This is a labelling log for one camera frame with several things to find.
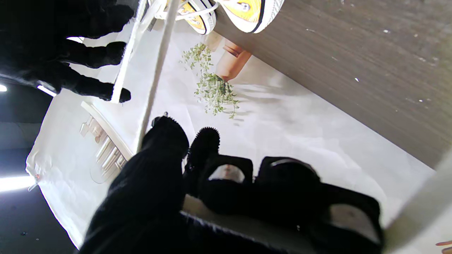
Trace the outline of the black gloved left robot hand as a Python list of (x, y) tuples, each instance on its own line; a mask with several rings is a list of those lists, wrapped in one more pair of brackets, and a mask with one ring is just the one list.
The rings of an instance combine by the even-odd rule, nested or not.
[(380, 254), (384, 246), (375, 198), (323, 183), (309, 164), (219, 154), (216, 129), (189, 145), (170, 117), (155, 118), (111, 183), (79, 247), (80, 254), (283, 254), (284, 250), (182, 214), (186, 194), (220, 215), (246, 216), (302, 233), (319, 254)]

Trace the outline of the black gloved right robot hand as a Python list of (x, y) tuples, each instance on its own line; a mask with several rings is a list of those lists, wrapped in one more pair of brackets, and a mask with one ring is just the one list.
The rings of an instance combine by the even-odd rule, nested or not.
[(55, 93), (66, 89), (112, 99), (112, 83), (79, 74), (70, 64), (119, 65), (126, 42), (88, 47), (70, 38), (121, 32), (135, 14), (130, 6), (115, 0), (2, 0), (0, 11), (1, 84), (37, 88), (45, 83)]

